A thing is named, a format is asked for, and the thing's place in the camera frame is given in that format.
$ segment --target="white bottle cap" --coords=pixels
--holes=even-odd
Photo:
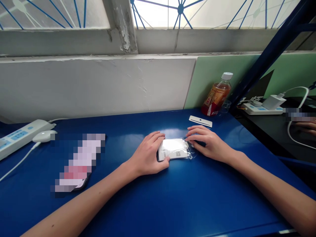
[[[233,76],[233,73],[231,72],[224,72],[223,75],[222,75],[222,79],[223,80],[230,80]]]

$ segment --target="white card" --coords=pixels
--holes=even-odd
[[[208,127],[212,127],[213,123],[209,120],[206,120],[206,119],[202,119],[202,118],[199,118],[199,117],[195,117],[195,116],[190,116],[189,118],[190,121],[192,122],[196,122],[196,123],[199,123],[199,124],[202,124],[204,126],[208,126]]]
[[[183,139],[165,139],[158,148],[158,161],[163,161],[167,156],[170,159],[188,158],[188,143]]]

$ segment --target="white power strip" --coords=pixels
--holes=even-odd
[[[245,112],[249,115],[277,115],[277,114],[283,114],[283,108],[277,107],[275,110],[268,110],[267,108],[260,106],[256,107],[253,106],[250,103],[242,104],[242,108],[245,108]]]
[[[16,130],[15,132],[0,139],[0,160],[6,158],[11,153],[28,144],[39,133],[51,130],[55,124],[45,120],[37,119],[32,123]]]

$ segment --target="blue table surface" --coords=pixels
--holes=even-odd
[[[78,193],[52,198],[50,186],[72,157],[76,134],[105,133],[108,138],[100,164],[88,186],[100,181],[128,160],[152,131],[167,139],[182,138],[194,115],[213,122],[216,132],[232,148],[293,185],[313,199],[316,194],[295,176],[230,114],[204,116],[199,109],[57,121],[55,130],[71,140],[64,145],[41,144],[0,182],[2,236],[19,236]],[[2,125],[7,134],[21,125]],[[33,146],[27,144],[0,161],[0,177]],[[199,154],[170,161],[156,175],[134,180],[115,194],[82,232],[82,236],[256,236],[289,229],[289,223],[241,174],[226,164]]]

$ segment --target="green partition board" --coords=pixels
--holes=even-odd
[[[202,106],[213,83],[221,80],[223,72],[234,73],[230,81],[233,91],[258,57],[254,54],[198,57],[184,108]],[[309,87],[316,81],[316,52],[282,54],[264,76],[272,70],[265,98],[293,87]],[[297,89],[288,92],[286,97],[303,95],[304,90]],[[316,95],[316,89],[311,90],[309,95]]]
[[[269,68],[265,75],[274,70],[264,98],[279,94],[297,86],[309,87],[316,81],[316,52],[282,54]],[[304,89],[295,89],[286,93],[285,97],[304,96]],[[316,89],[309,95],[316,95]]]
[[[184,108],[191,109],[202,106],[212,89],[212,85],[221,80],[224,72],[234,74],[230,80],[231,91],[233,91],[258,57],[257,54],[198,57]]]

